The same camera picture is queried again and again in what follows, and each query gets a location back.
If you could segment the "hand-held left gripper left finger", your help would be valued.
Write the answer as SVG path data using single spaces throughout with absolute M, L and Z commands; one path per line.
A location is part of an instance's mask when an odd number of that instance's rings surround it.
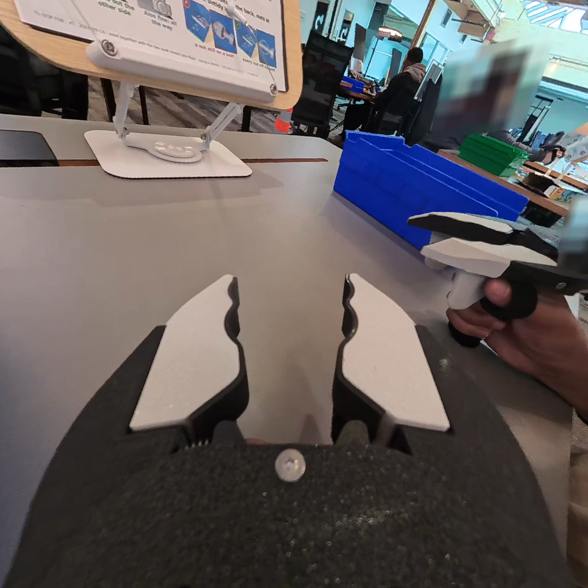
M 239 341 L 238 279 L 224 275 L 167 321 L 129 422 L 132 433 L 180 429 L 193 445 L 241 437 L 249 403 Z

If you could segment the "stacked green plastic bins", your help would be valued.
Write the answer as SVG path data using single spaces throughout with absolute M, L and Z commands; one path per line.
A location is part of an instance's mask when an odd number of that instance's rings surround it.
M 530 153 L 487 135 L 469 135 L 460 145 L 462 160 L 501 178 L 516 174 Z

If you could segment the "printed instruction sheet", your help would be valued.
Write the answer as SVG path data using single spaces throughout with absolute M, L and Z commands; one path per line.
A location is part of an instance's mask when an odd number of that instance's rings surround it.
M 15 1 L 21 21 L 92 42 L 99 67 L 273 101 L 288 89 L 281 1 Z

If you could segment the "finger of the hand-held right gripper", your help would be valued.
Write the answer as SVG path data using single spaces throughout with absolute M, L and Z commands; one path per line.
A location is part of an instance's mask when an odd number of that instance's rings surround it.
M 445 235 L 447 238 L 490 245 L 505 245 L 517 229 L 501 219 L 460 212 L 429 212 L 409 217 L 407 225 Z
M 448 238 L 422 248 L 421 254 L 446 266 L 486 277 L 499 277 L 511 262 L 556 267 L 556 261 L 519 245 L 489 243 Z

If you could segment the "instruction sheet on stand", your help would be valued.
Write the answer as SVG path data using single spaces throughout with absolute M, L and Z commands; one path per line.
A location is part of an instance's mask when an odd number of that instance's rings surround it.
M 281 2 L 288 89 L 277 92 L 273 101 L 209 92 L 99 67 L 89 56 L 91 41 L 22 22 L 15 1 L 1 1 L 1 24 L 21 45 L 48 63 L 89 77 L 120 82 L 114 114 L 115 129 L 89 130 L 85 133 L 86 142 L 106 173 L 123 179 L 244 178 L 251 175 L 252 170 L 217 142 L 219 134 L 243 112 L 245 106 L 285 111 L 295 105 L 302 92 L 299 1 Z M 126 116 L 138 86 L 221 100 L 227 105 L 200 136 L 132 132 L 126 127 Z

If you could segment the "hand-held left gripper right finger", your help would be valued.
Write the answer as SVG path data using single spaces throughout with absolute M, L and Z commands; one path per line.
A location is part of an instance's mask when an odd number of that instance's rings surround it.
M 343 285 L 343 340 L 332 386 L 331 439 L 360 422 L 371 443 L 393 445 L 401 428 L 447 433 L 450 421 L 410 316 L 356 273 Z

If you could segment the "blue plastic bin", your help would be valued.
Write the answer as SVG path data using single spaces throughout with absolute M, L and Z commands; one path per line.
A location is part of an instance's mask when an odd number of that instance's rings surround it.
M 407 225 L 429 212 L 471 213 L 516 221 L 528 200 L 403 138 L 346 134 L 334 190 L 416 249 L 431 231 Z

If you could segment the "black flat pad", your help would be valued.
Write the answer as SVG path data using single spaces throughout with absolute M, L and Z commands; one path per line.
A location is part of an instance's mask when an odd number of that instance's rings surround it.
M 42 134 L 27 130 L 1 130 L 1 168 L 59 166 Z

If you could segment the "person's right hand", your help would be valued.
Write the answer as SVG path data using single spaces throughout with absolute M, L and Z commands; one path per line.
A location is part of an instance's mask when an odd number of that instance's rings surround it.
M 449 323 L 492 349 L 515 370 L 557 393 L 587 422 L 587 336 L 565 297 L 539 289 L 534 312 L 504 322 L 489 315 L 480 302 L 446 311 Z

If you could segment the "wooden-edged table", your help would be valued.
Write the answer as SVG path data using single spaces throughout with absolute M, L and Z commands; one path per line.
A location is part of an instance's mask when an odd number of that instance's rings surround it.
M 569 212 L 569 207 L 567 205 L 557 203 L 544 196 L 540 196 L 532 192 L 531 190 L 526 189 L 519 183 L 512 183 L 507 179 L 493 175 L 488 171 L 485 171 L 482 168 L 461 159 L 455 151 L 441 149 L 437 152 L 437 154 L 454 162 L 455 164 L 467 168 L 468 170 L 477 173 L 478 175 L 505 187 L 506 189 L 509 189 L 512 192 L 516 192 L 517 194 L 524 196 L 528 200 L 528 202 L 531 203 L 530 205 L 533 209 L 541 209 L 547 211 L 550 214 L 555 214 L 557 217 L 565 217 Z

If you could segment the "black office chair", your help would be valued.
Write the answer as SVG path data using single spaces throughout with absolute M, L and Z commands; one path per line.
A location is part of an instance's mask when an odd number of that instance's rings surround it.
M 86 75 L 41 60 L 1 27 L 1 113 L 87 120 Z
M 310 32 L 302 55 L 302 92 L 292 109 L 296 134 L 305 126 L 308 135 L 327 139 L 334 101 L 353 51 L 353 47 Z

